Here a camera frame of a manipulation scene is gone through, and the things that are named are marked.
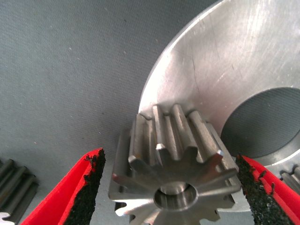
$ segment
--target spur gear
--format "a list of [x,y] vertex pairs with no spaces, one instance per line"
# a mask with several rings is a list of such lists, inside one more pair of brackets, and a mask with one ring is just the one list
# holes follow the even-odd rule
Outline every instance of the spur gear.
[[186,117],[180,105],[168,114],[153,107],[138,114],[119,139],[109,197],[130,225],[198,225],[219,219],[240,190],[238,167],[198,111]]

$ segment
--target curved metal edge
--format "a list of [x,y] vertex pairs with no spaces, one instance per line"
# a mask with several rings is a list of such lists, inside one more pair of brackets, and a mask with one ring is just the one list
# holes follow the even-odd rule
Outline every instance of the curved metal edge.
[[147,80],[145,82],[145,85],[143,87],[141,98],[140,98],[140,102],[139,102],[139,110],[138,110],[139,114],[141,114],[145,118],[149,119],[149,117],[146,114],[143,114],[143,112],[141,110],[141,100],[142,100],[145,88],[146,88],[146,86],[148,84],[148,81],[149,81],[149,79],[150,79],[153,71],[156,69],[157,65],[161,61],[161,59],[174,48],[174,46],[180,41],[181,37],[184,36],[189,30],[191,30],[199,22],[199,20],[202,20],[204,17],[206,17],[208,14],[210,14],[216,8],[218,8],[225,1],[228,1],[228,0],[218,0],[214,4],[212,4],[211,6],[207,7],[205,10],[203,10],[194,19],[192,19],[187,25],[185,25],[177,33],[177,35],[170,41],[170,43],[164,48],[163,52],[160,54],[159,58],[156,60],[155,64],[153,65],[153,67],[152,67],[152,69],[151,69],[151,71],[150,71],[150,73],[149,73],[149,75],[147,77]]

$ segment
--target scratch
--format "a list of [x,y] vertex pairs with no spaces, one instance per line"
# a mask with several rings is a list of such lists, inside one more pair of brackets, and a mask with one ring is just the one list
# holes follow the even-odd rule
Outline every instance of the scratch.
[[197,90],[198,90],[198,95],[200,96],[200,89],[199,89],[199,86],[198,86],[198,83],[197,83],[197,79],[196,79],[196,69],[195,69],[195,63],[194,63],[194,59],[193,58],[192,58],[192,62],[193,62],[193,67],[194,67],[194,80],[195,80],[196,87],[197,87]]
[[209,17],[210,17],[210,24],[211,24],[212,34],[214,36],[214,43],[215,43],[215,48],[216,48],[216,51],[217,51],[217,56],[220,59],[220,55],[219,55],[219,51],[218,51],[218,46],[217,46],[217,40],[216,40],[216,34],[215,34],[214,26],[212,25],[210,14],[209,14]]

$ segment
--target gray background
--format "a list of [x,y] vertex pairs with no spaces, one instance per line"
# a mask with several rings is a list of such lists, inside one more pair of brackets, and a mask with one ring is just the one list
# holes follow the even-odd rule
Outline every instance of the gray background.
[[118,135],[160,53],[213,2],[0,0],[0,159],[39,179],[26,215],[84,153],[104,147],[91,224],[128,224],[107,197]]

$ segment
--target red plastic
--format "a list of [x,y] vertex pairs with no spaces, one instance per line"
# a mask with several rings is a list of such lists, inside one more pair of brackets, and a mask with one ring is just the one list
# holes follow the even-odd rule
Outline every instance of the red plastic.
[[96,149],[85,154],[47,195],[47,197],[22,222],[22,225],[62,225],[74,204],[74,199],[86,185],[85,175],[92,172],[87,156],[99,156],[103,149]]
[[280,207],[284,210],[287,216],[296,224],[300,225],[300,195],[294,192],[289,186],[278,179],[274,174],[267,170],[263,165],[250,159],[246,156],[243,158],[255,168],[252,172],[256,181],[258,181],[260,174],[266,171],[265,175],[259,180],[264,185],[267,194],[272,192],[272,184],[274,183],[273,197]]

